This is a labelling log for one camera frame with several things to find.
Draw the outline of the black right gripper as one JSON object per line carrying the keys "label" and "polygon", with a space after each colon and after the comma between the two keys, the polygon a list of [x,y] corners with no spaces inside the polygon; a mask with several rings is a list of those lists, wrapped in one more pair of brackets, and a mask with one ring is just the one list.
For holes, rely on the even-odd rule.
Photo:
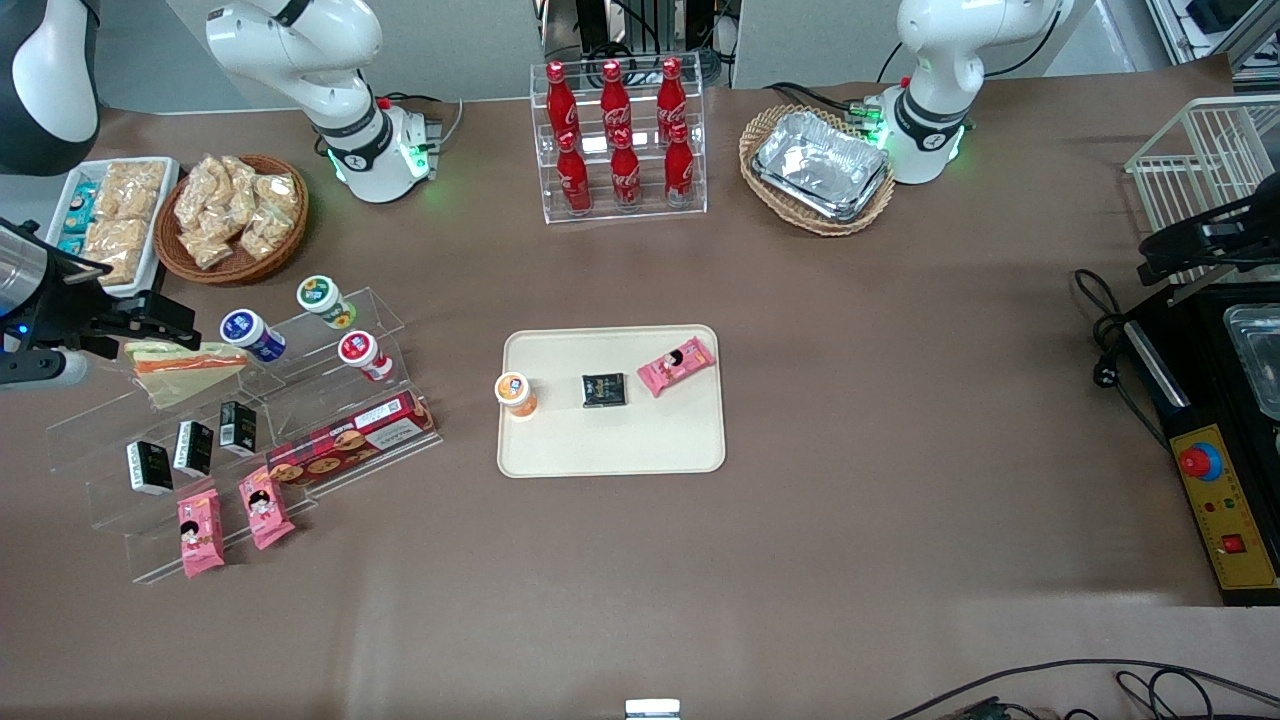
{"label": "black right gripper", "polygon": [[169,334],[196,334],[195,310],[163,293],[151,293],[148,286],[120,297],[106,292],[100,279],[111,270],[109,264],[47,249],[46,272],[28,300],[28,346],[78,348],[88,337],[90,354],[115,359],[120,338],[150,337],[145,323],[128,316],[141,306],[142,297],[146,323]]}

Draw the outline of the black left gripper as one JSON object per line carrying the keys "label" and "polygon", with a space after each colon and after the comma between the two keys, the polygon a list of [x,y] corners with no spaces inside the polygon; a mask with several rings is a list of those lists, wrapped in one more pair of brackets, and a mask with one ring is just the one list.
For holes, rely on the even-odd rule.
{"label": "black left gripper", "polygon": [[1201,243],[1221,263],[1277,264],[1279,176],[1268,176],[1249,197],[1219,208],[1197,228],[1162,228],[1143,240],[1140,283],[1157,284],[1201,266]]}

